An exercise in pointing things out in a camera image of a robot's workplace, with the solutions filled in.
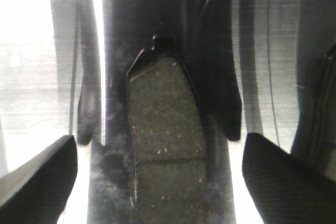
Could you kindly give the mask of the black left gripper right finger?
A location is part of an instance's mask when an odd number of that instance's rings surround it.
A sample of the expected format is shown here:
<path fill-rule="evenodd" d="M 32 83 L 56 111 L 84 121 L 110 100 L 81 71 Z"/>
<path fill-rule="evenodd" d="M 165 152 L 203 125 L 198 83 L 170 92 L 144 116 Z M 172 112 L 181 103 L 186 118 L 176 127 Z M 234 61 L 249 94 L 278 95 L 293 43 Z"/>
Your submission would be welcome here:
<path fill-rule="evenodd" d="M 242 173 L 264 223 L 335 223 L 335 181 L 248 133 Z"/>

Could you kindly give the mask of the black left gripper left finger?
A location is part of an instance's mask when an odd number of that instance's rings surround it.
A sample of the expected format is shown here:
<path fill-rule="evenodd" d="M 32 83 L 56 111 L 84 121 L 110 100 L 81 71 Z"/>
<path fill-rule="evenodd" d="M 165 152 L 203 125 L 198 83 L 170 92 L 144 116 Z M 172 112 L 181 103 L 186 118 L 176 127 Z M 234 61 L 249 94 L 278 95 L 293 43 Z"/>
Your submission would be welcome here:
<path fill-rule="evenodd" d="M 64 135 L 1 177 L 1 223 L 57 223 L 77 171 L 75 139 Z"/>

